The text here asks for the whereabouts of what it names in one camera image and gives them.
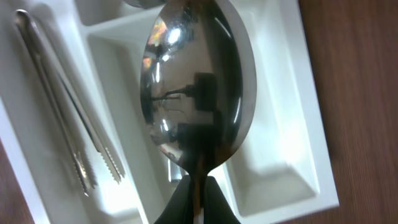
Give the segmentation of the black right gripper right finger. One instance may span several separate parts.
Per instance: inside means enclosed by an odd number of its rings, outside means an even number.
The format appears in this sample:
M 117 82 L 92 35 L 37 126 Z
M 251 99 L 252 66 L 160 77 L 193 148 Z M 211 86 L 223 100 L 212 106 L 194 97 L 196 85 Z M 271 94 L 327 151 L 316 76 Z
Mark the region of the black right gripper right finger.
M 240 224 L 212 176 L 206 178 L 203 208 L 204 224 Z

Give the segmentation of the steel spoon tray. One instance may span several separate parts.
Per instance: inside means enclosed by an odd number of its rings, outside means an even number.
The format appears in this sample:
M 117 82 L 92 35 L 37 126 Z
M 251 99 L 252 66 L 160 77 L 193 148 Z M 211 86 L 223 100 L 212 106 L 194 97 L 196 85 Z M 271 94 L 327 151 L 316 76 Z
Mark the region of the steel spoon tray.
M 123 0 L 125 3 L 132 7 L 138 7 L 143 9 L 150 9 L 163 5 L 167 0 Z

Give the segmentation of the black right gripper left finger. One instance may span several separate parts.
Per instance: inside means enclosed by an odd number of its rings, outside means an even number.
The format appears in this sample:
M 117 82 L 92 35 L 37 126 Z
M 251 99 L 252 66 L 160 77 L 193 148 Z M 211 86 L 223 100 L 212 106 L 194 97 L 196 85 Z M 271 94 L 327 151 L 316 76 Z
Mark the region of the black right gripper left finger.
M 180 180 L 155 224 L 193 224 L 193 186 L 189 175 Z

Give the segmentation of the white plastic cutlery tray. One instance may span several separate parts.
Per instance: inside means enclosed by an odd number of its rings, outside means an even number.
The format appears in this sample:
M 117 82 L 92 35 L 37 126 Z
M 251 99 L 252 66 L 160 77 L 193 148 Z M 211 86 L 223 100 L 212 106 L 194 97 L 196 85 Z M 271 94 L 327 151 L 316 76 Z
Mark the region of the white plastic cutlery tray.
M 339 204 L 297 1 L 234 1 L 257 75 L 239 151 L 212 175 L 241 223 L 290 220 Z M 89 137 L 99 185 L 86 196 L 39 76 L 14 25 L 26 10 L 55 45 L 126 173 L 116 183 Z M 123 1 L 1 2 L 1 141 L 36 223 L 153 223 L 173 194 L 173 164 L 145 129 L 144 47 L 161 7 Z

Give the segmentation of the long steel tongs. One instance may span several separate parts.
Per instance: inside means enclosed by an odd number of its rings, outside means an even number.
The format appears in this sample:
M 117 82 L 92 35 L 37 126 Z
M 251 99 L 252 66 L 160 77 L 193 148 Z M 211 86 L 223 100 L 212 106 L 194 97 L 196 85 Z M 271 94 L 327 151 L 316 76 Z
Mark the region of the long steel tongs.
M 99 185 L 86 152 L 85 137 L 89 137 L 113 180 L 121 183 L 126 173 L 114 144 L 98 118 L 90 115 L 89 107 L 82 103 L 46 31 L 26 10 L 14 11 L 13 20 L 60 126 L 84 194 L 89 196 Z

